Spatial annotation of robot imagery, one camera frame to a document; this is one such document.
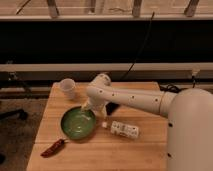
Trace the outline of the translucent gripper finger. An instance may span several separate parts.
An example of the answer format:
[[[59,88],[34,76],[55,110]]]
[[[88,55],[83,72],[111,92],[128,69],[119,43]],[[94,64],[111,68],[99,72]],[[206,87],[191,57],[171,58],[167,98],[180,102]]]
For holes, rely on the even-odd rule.
[[[81,106],[81,110],[82,111],[87,111],[87,110],[90,110],[91,109],[91,104],[90,104],[90,101],[89,100],[86,100],[82,106]]]
[[[103,115],[103,118],[106,119],[107,118],[107,110],[106,110],[106,107],[104,106],[103,109],[102,109],[102,115]]]

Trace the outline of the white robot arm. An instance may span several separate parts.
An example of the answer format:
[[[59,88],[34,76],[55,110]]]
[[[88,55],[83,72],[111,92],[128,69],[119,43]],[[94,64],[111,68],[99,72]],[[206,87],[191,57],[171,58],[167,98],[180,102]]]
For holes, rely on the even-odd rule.
[[[112,102],[167,118],[167,171],[213,171],[212,93],[115,88],[101,73],[88,84],[86,95],[85,110],[100,111]]]

